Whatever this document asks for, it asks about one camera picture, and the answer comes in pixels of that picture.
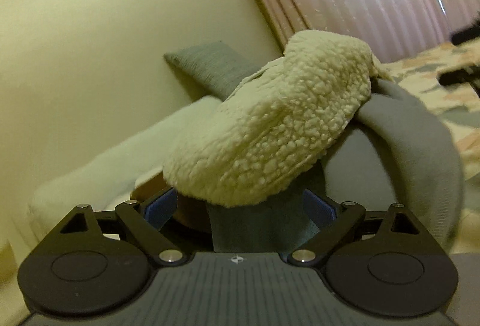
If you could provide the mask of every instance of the gray pillow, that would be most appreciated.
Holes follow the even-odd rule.
[[[183,70],[222,101],[245,77],[261,68],[223,42],[188,47],[164,57],[170,65]]]

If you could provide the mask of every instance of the white cushion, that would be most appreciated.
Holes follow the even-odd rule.
[[[162,166],[181,130],[209,116],[221,101],[205,96],[154,126],[97,156],[87,165],[38,188],[28,206],[30,224],[41,240],[77,204],[112,209],[128,199],[137,179]]]

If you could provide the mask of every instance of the black object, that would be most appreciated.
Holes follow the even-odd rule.
[[[480,98],[480,66],[472,63],[461,69],[441,73],[438,76],[438,83],[441,86],[469,83]]]
[[[453,32],[450,35],[450,41],[455,46],[459,46],[462,43],[468,42],[469,40],[476,39],[480,37],[480,17],[473,21],[473,23],[459,30],[457,32]]]
[[[74,208],[20,266],[22,325],[455,325],[443,312],[457,270],[402,205],[366,211],[306,190],[320,232],[286,259],[187,254],[158,231],[175,208],[174,189]]]

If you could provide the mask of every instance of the fuzzy cream cloth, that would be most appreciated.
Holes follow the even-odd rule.
[[[179,135],[164,164],[166,181],[215,205],[263,202],[325,154],[370,97],[370,78],[389,79],[381,67],[360,39],[295,34],[284,57]]]

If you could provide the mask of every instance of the patterned fabric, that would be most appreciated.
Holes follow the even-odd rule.
[[[471,63],[480,63],[480,38],[459,47],[443,43],[416,57],[383,64],[395,82],[448,127],[462,156],[466,180],[480,173],[480,99],[469,84],[444,87],[437,75]]]

